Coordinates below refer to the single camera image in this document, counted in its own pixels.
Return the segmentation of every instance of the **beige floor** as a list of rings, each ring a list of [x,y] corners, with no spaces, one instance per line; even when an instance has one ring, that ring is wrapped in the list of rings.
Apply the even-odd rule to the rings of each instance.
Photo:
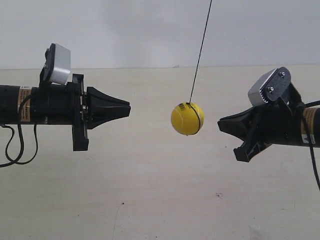
[[[287,67],[303,100],[319,100],[319,66]],[[272,146],[237,162],[233,148],[241,142],[217,126],[250,107],[249,88],[271,69],[200,69],[192,100],[204,110],[204,126],[188,137],[173,130],[170,114],[188,101],[194,69],[76,71],[87,86],[130,101],[130,117],[91,130],[88,152],[72,152],[70,126],[40,126],[37,158],[0,169],[0,239],[319,239],[309,149]],[[36,86],[38,76],[3,70],[0,83]],[[27,159],[35,144],[32,127],[23,129]],[[9,137],[2,129],[3,159]],[[17,147],[15,138],[13,157]]]

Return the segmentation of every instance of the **screw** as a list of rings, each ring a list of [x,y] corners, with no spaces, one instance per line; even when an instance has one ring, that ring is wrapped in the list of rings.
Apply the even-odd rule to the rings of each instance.
[[[269,93],[272,93],[272,92],[274,91],[274,88],[273,88],[272,86],[270,86],[270,87],[268,87],[266,90],[267,90]]]

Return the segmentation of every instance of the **robotic arm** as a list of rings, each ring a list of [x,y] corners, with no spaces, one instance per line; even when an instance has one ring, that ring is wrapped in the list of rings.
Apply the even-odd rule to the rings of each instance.
[[[313,147],[320,147],[320,101],[305,104],[291,82],[285,67],[262,75],[248,91],[252,107],[218,121],[221,132],[243,141],[233,150],[237,161],[250,160],[270,147],[291,145],[310,147],[313,170],[318,187]]]
[[[72,126],[73,151],[87,151],[89,146],[88,130],[116,119],[128,117],[130,103],[106,95],[92,86],[84,89],[84,75],[71,73],[71,53],[63,46],[52,43],[45,52],[45,64],[39,76],[38,87],[0,85],[0,125],[11,129],[12,137],[6,147],[9,163],[29,163],[37,154],[37,125]],[[20,138],[20,153],[16,159],[8,155],[8,146],[17,125]],[[37,151],[27,162],[19,162],[24,152],[21,125],[34,125]]]

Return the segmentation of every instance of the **tennis ball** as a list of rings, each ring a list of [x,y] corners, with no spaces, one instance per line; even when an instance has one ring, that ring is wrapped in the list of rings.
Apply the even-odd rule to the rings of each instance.
[[[197,134],[202,128],[204,120],[204,112],[193,102],[180,103],[171,113],[171,124],[182,135]]]

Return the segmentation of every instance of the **label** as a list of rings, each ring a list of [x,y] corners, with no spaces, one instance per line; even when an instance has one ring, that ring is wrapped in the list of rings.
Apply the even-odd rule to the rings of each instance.
[[[18,104],[17,104],[17,111],[19,112],[19,108],[23,100],[31,95],[32,87],[30,86],[21,86],[19,89],[19,95],[18,95]],[[30,102],[31,100],[28,99],[26,103],[22,107],[21,112],[21,122],[30,122],[31,121],[31,114],[30,114]]]
[[[316,144],[315,134],[314,134],[314,120],[315,120],[316,111],[317,111],[316,107],[305,108],[303,111],[303,115],[305,117],[307,126],[309,128],[312,144]],[[303,143],[308,144],[309,143],[308,135],[307,135],[307,131],[305,129],[305,125],[304,125],[303,121],[301,121],[301,128],[300,129],[301,129],[301,138],[302,138]]]

